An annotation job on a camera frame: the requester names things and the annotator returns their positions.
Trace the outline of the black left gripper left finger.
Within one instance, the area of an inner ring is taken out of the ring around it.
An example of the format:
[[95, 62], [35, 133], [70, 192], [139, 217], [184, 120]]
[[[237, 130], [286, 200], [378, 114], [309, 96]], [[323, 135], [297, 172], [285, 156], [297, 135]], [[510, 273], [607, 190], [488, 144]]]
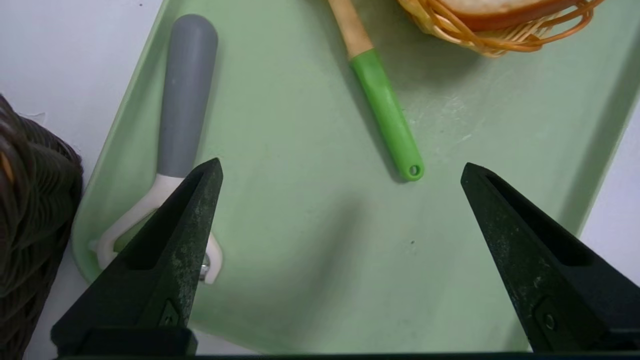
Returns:
[[197, 166], [50, 332], [59, 357], [193, 357], [188, 328], [223, 182]]

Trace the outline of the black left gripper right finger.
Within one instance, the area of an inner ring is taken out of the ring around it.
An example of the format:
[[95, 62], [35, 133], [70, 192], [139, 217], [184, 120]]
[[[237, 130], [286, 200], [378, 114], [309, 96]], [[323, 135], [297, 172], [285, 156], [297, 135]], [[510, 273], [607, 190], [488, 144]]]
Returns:
[[461, 186], [535, 353], [639, 352], [638, 285], [493, 171]]

